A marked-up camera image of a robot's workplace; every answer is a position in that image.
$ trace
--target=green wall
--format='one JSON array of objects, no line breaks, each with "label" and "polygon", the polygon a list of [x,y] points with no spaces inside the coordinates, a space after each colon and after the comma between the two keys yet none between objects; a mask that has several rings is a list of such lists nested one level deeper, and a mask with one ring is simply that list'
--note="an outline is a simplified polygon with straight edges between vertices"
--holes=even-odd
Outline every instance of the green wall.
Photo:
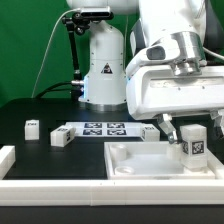
[{"label": "green wall", "polygon": [[[224,1],[213,0],[212,3],[224,25]],[[0,1],[0,106],[12,99],[31,97],[53,26],[68,9],[65,0]],[[129,16],[129,30],[136,20],[137,15]],[[116,16],[110,23],[125,32],[126,16]],[[89,69],[88,34],[77,37],[77,46],[81,71],[86,74]],[[128,47],[127,61],[130,57]],[[71,80],[72,73],[67,31],[60,24],[36,93],[57,82]],[[47,96],[69,97],[69,92]]]}]

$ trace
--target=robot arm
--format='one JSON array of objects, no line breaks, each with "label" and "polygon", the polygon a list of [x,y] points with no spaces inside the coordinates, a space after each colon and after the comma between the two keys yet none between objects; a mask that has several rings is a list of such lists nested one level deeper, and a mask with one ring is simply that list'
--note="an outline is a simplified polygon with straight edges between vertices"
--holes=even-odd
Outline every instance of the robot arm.
[{"label": "robot arm", "polygon": [[201,0],[139,0],[140,19],[131,34],[134,58],[126,69],[128,109],[135,119],[157,118],[171,143],[177,142],[171,116],[224,107],[224,68],[205,67],[205,8]]}]

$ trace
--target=white plastic tray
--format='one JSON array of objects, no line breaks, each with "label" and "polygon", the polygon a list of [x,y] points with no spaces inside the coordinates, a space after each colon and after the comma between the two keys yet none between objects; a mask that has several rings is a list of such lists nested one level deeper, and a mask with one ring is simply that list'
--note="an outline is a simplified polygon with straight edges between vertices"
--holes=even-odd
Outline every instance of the white plastic tray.
[{"label": "white plastic tray", "polygon": [[[104,155],[108,179],[215,179],[215,174],[210,168],[191,172],[179,161],[168,159],[167,146],[168,142],[105,143]],[[118,158],[118,154],[114,155],[113,150],[116,147],[126,149],[125,159]]]}]

